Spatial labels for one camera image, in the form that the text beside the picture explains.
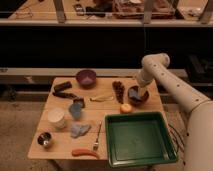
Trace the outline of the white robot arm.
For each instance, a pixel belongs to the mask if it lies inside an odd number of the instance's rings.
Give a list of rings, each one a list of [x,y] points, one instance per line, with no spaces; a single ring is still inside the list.
[[[183,171],[213,171],[213,100],[171,73],[166,53],[146,55],[141,64],[136,76],[139,87],[157,80],[190,115]]]

